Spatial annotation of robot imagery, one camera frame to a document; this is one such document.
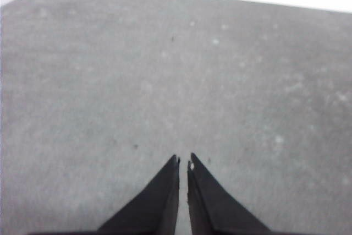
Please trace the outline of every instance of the white speck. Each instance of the white speck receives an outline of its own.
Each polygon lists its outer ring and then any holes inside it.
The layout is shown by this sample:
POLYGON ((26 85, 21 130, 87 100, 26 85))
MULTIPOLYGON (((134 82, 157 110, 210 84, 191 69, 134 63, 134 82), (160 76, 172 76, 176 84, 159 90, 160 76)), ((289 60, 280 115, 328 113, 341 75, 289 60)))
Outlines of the white speck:
POLYGON ((320 68, 320 72, 321 73, 326 73, 327 71, 328 71, 328 69, 326 67, 320 68))
POLYGON ((344 176, 342 178, 342 184, 343 185, 349 185, 351 183, 350 179, 347 176, 344 176))
POLYGON ((75 14, 77 14, 77 11, 75 11, 74 9, 71 9, 71 10, 69 10, 68 14, 75 15, 75 14))
POLYGON ((267 41, 269 39, 268 35, 263 34, 262 36, 260 36, 260 38, 264 41, 267 41))
POLYGON ((315 187, 315 183, 314 182, 309 182, 308 183, 308 188, 309 189, 313 189, 315 187))
POLYGON ((297 84, 294 84, 292 86, 288 86, 285 88, 285 92, 286 93, 290 93, 290 92, 293 92, 297 89, 301 89, 303 87, 303 84, 301 82, 297 83, 297 84))
POLYGON ((214 45, 218 45, 219 44, 219 40, 218 39, 213 39, 212 42, 213 42, 214 45))
POLYGON ((42 19, 48 17, 48 11, 45 8, 41 8, 39 10, 39 17, 42 19))
POLYGON ((282 144, 284 142, 284 138, 282 136, 280 136, 280 135, 276 135, 275 136, 275 142, 277 144, 282 144))
POLYGON ((339 100, 342 102, 346 102, 348 100, 347 96, 342 94, 341 92, 337 92, 336 95, 339 98, 339 100))

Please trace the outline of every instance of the black tool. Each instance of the black tool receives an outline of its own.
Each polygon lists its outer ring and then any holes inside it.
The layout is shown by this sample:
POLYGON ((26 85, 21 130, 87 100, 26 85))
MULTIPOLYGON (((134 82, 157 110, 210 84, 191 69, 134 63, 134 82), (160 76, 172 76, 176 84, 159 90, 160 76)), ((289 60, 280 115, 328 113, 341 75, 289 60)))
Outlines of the black tool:
MULTIPOLYGON (((179 163, 173 155, 145 189, 97 231, 35 235, 174 235, 179 163)), ((298 235, 271 231, 225 191, 195 154, 188 162, 188 204, 192 235, 298 235)))

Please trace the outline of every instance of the granite surface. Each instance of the granite surface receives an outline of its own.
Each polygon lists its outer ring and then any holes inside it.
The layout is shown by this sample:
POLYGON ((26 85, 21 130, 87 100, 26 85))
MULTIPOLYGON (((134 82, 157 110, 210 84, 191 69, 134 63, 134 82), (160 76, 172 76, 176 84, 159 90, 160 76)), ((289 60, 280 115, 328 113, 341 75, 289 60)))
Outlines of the granite surface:
POLYGON ((194 151, 275 230, 352 232, 352 14, 235 0, 1 7, 2 234, 96 229, 194 151))

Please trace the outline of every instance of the speckle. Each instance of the speckle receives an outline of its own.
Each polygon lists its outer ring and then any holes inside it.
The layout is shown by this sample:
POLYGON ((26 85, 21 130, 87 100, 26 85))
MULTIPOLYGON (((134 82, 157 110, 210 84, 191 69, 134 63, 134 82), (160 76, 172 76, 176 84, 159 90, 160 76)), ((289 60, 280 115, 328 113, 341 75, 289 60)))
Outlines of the speckle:
POLYGON ((213 42, 214 45, 218 45, 220 43, 218 39, 213 39, 212 42, 213 42))
POLYGON ((262 36, 260 36, 260 38, 261 38, 262 40, 264 40, 264 41, 269 40, 269 37, 268 37, 268 35, 266 35, 266 34, 263 34, 262 36))
POLYGON ((298 83, 296 83, 296 84, 294 84, 292 86, 286 87, 285 88, 285 92, 286 93, 290 93, 290 92, 293 92, 293 91, 295 91, 297 89, 301 89, 302 87, 303 87, 303 84, 301 82, 298 82, 298 83))
POLYGON ((347 176, 344 176, 342 178, 342 184, 343 185, 350 185, 350 183, 351 183, 351 180, 347 176))
POLYGON ((39 10, 39 17, 45 19, 46 17, 48 17, 48 11, 45 8, 41 8, 39 10))
POLYGON ((229 26, 226 25, 226 24, 222 24, 222 25, 221 25, 221 29, 222 29, 222 30, 227 30, 228 28, 229 28, 229 26))
POLYGON ((69 10, 68 14, 75 15, 75 14, 77 14, 77 11, 75 11, 74 9, 71 9, 71 10, 69 10))
POLYGON ((347 96, 342 94, 340 91, 336 93, 337 97, 339 98, 340 101, 346 102, 348 100, 347 96))
POLYGON ((282 144, 284 142, 284 138, 280 135, 275 136, 275 143, 282 144))

